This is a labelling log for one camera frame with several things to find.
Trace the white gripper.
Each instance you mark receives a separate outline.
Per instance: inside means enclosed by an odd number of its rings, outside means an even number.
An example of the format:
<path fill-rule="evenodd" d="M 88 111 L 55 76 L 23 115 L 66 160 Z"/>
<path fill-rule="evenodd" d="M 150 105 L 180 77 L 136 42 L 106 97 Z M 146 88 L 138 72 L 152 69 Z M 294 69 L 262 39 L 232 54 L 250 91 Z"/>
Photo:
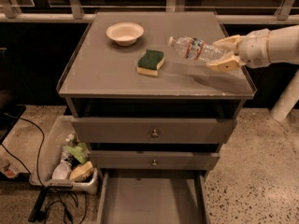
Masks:
<path fill-rule="evenodd" d="M 232 35 L 213 43 L 214 46 L 232 51 L 239 56 L 223 56 L 221 59 L 207 63 L 207 66 L 217 72 L 231 72 L 246 65 L 256 69 L 270 64 L 268 42 L 270 31 L 262 29 L 247 35 Z"/>

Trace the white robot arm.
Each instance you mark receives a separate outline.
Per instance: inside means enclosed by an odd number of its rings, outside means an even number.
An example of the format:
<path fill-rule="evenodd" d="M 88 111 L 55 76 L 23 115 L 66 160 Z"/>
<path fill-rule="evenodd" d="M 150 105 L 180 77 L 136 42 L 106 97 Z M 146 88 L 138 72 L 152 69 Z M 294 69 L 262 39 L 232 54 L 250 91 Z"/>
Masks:
<path fill-rule="evenodd" d="M 272 63 L 299 64 L 299 25 L 233 35 L 213 45 L 228 50 L 218 60 L 207 63 L 214 71 L 230 72 L 242 66 L 256 69 Z"/>

